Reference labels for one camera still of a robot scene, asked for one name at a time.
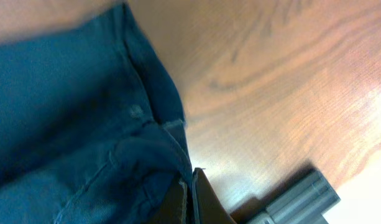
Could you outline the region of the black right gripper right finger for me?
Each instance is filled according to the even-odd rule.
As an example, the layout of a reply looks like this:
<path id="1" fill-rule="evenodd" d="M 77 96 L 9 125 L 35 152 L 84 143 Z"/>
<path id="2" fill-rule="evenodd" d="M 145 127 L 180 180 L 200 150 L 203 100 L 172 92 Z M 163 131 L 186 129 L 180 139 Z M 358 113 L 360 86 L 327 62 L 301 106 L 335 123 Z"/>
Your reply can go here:
<path id="1" fill-rule="evenodd" d="M 203 169 L 195 168 L 191 184 L 194 223 L 236 224 L 216 196 Z"/>

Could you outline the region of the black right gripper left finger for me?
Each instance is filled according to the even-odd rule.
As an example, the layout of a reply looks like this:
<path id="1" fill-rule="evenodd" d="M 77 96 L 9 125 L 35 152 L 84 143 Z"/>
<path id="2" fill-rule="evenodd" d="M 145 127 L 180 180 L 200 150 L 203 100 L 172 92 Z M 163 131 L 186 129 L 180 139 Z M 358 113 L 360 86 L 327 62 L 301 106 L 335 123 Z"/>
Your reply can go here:
<path id="1" fill-rule="evenodd" d="M 147 224 L 186 224 L 188 186 L 176 175 L 165 194 L 160 208 Z"/>

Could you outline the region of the navy blue shorts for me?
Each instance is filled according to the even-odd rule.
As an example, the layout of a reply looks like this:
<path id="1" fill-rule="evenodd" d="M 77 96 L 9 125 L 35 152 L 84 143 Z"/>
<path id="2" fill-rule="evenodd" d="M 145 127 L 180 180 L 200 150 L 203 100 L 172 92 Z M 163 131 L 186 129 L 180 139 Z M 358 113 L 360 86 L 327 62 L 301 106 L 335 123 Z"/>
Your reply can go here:
<path id="1" fill-rule="evenodd" d="M 0 46 L 0 223 L 144 223 L 192 167 L 177 89 L 127 4 Z"/>

